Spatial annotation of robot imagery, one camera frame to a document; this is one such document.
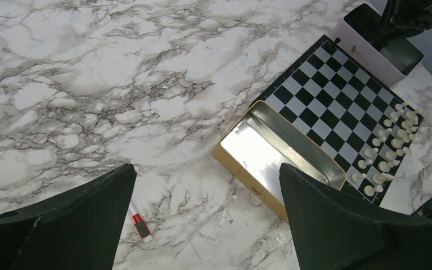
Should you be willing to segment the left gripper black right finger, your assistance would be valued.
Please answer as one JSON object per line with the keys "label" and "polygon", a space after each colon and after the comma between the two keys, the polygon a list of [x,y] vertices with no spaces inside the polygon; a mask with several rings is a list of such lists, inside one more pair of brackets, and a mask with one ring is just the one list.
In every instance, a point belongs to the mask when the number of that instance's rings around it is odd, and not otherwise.
{"label": "left gripper black right finger", "polygon": [[432,269],[432,198],[407,215],[329,187],[290,164],[279,174],[301,269]]}

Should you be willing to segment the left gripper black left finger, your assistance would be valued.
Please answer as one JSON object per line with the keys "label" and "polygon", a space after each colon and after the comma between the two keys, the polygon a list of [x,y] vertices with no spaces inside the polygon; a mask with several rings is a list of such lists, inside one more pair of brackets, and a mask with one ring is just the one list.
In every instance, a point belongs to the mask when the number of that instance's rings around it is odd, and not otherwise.
{"label": "left gripper black left finger", "polygon": [[112,269],[136,178],[123,164],[0,214],[0,269]]}

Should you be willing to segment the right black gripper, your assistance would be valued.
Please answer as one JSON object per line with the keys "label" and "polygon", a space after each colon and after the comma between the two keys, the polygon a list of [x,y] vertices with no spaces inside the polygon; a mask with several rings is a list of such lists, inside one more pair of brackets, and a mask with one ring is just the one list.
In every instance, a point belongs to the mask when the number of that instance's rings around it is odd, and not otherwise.
{"label": "right black gripper", "polygon": [[414,37],[432,28],[432,0],[387,1],[381,19],[372,32],[372,46]]}

